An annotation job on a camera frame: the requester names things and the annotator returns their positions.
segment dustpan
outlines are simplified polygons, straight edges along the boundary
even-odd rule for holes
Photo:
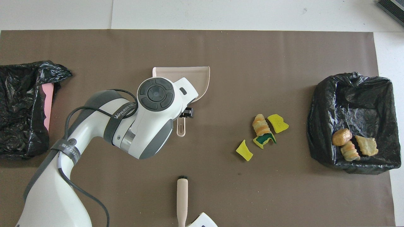
[[[198,97],[192,101],[194,103],[202,98],[208,90],[210,67],[154,67],[153,77],[164,77],[172,82],[176,82],[183,77],[187,78],[199,94]],[[179,137],[185,136],[185,119],[186,118],[177,119],[177,135]]]

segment brush handle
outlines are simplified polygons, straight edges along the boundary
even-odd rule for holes
[[[178,227],[185,227],[188,214],[188,180],[177,180],[177,219]]]

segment trash bag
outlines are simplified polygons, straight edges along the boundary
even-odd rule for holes
[[[59,82],[72,73],[51,61],[0,66],[0,158],[29,159],[46,152],[42,84]]]
[[[332,135],[347,128],[360,160],[348,162]],[[378,154],[363,155],[355,135],[373,137]],[[377,175],[401,166],[393,84],[387,78],[366,77],[357,72],[330,76],[313,94],[307,118],[310,155],[319,163],[347,173]]]

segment brown mat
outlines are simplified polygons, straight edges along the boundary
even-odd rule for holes
[[[220,227],[392,226],[389,173],[331,170],[310,158],[306,117],[314,87],[325,77],[357,71],[377,76],[372,33],[59,30],[2,31],[0,65],[50,59],[72,70],[50,120],[50,140],[63,135],[67,114],[96,91],[133,93],[154,66],[204,66],[210,86],[187,120],[154,157],[137,160],[94,139],[72,181],[108,207],[111,226],[177,226],[176,180],[189,177],[190,223],[207,213]],[[254,116],[279,114],[290,128],[264,150],[253,142]],[[254,154],[235,149],[246,139]],[[0,226],[14,226],[22,194],[45,155],[0,161]],[[93,226],[99,205],[79,194]]]

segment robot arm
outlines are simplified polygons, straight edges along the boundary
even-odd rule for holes
[[[88,213],[74,190],[58,173],[70,178],[74,161],[94,137],[103,137],[138,159],[155,155],[168,139],[173,120],[177,119],[198,93],[185,78],[172,83],[164,78],[150,78],[137,91],[138,104],[129,102],[116,91],[94,94],[86,106],[101,109],[83,110],[68,131],[66,140],[58,141],[31,179],[18,227],[90,227]]]

